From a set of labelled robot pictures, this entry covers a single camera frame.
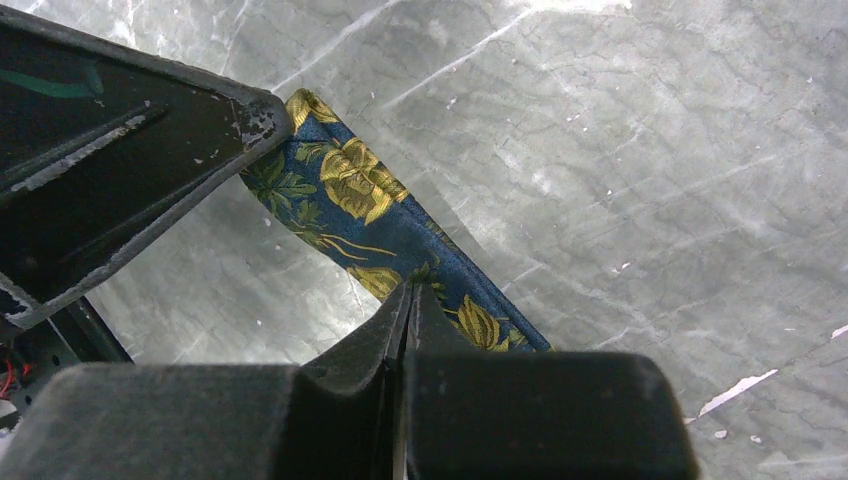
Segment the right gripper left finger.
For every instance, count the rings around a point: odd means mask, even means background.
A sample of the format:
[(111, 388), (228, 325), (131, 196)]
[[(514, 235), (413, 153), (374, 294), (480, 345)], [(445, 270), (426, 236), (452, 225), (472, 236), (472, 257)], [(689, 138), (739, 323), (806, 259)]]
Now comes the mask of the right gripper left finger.
[(5, 479), (389, 479), (412, 287), (296, 365), (81, 363), (15, 428)]

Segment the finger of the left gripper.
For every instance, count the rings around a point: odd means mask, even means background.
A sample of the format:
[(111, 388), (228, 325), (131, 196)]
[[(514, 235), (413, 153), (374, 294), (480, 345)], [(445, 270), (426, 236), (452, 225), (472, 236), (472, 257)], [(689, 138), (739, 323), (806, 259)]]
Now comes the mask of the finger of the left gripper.
[(293, 132), (274, 94), (1, 10), (1, 326), (121, 269)]

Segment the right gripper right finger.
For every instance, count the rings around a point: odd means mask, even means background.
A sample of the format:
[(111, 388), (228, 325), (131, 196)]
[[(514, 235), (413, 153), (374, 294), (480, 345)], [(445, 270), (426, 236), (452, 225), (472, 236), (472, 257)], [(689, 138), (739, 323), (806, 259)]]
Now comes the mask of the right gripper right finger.
[(412, 479), (695, 479), (671, 385), (620, 352), (474, 347), (413, 287), (405, 345)]

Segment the blue yellow floral tie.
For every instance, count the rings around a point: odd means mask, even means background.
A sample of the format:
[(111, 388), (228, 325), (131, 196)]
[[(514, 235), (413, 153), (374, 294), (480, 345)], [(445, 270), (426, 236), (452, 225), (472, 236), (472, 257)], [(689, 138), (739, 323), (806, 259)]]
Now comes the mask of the blue yellow floral tie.
[(429, 286), (476, 347), (551, 344), (319, 96), (286, 101), (293, 136), (244, 169), (247, 189), (283, 226), (380, 301), (406, 281)]

